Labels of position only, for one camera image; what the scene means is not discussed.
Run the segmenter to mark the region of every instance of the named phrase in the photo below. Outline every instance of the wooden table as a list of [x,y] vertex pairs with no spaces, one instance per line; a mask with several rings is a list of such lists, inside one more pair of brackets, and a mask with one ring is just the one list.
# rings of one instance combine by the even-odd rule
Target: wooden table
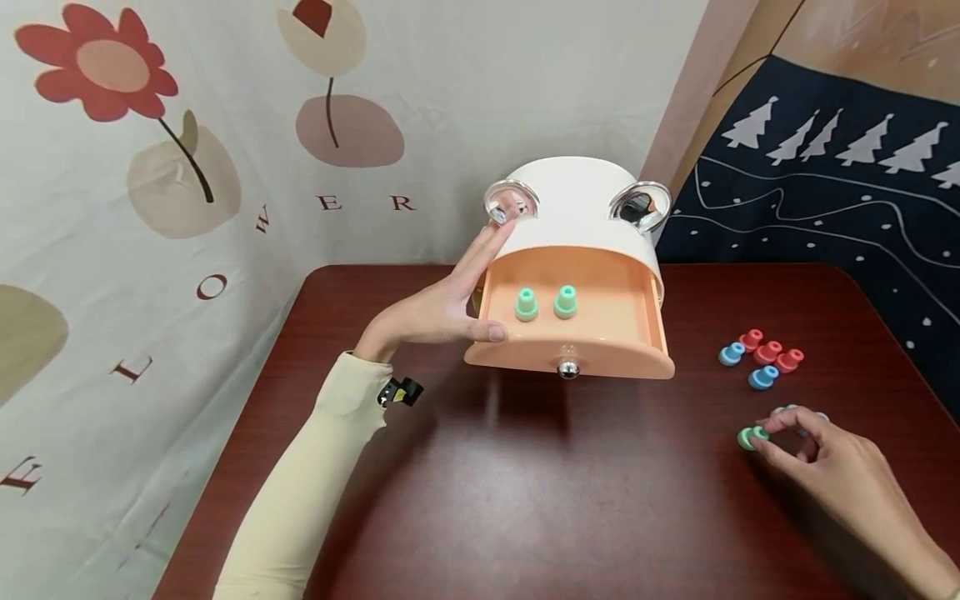
[[[307,278],[155,598],[209,597],[338,353],[380,309],[447,272],[327,267]],[[669,265],[663,278],[671,381],[563,382],[471,367],[466,346],[404,348],[396,372],[426,393],[388,411],[306,597],[898,597],[866,552],[736,444],[741,427],[790,402],[876,441],[960,559],[960,431],[849,277],[822,265]],[[748,365],[717,362],[750,327],[806,353],[767,392],[748,387]]]

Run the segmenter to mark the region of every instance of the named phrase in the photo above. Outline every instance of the long sleeve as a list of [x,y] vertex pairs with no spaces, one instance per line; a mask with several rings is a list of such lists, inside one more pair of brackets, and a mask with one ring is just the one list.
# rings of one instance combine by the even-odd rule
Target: long sleeve
[[300,600],[364,446],[384,426],[390,365],[343,353],[237,530],[214,600]]

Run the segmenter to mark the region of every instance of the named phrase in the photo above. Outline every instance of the left hand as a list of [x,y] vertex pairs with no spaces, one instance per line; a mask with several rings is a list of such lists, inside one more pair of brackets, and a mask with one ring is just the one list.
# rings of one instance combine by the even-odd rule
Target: left hand
[[377,315],[360,338],[354,356],[385,363],[404,342],[505,341],[507,328],[496,321],[473,319],[467,314],[467,301],[515,225],[515,221],[502,227],[488,223],[450,275]]

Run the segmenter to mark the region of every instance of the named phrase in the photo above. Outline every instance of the navy blue curtain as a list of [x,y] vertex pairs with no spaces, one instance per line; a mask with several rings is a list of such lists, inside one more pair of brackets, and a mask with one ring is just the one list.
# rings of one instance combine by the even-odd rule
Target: navy blue curtain
[[960,108],[770,57],[697,160],[661,262],[826,262],[960,421]]

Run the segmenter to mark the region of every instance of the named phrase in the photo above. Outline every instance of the hand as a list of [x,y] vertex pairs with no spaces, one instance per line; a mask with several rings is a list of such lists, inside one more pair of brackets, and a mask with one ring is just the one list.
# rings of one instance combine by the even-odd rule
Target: hand
[[470,317],[467,301],[515,226],[515,221],[502,227],[487,224],[450,275],[377,315],[353,354],[364,360],[385,363],[403,342],[444,344],[460,339],[475,342],[506,340],[507,328],[496,321]]
[[927,534],[876,444],[803,406],[759,424],[770,434],[795,428],[807,432],[796,456],[760,438],[750,443],[923,598],[946,599],[960,588],[960,571]]

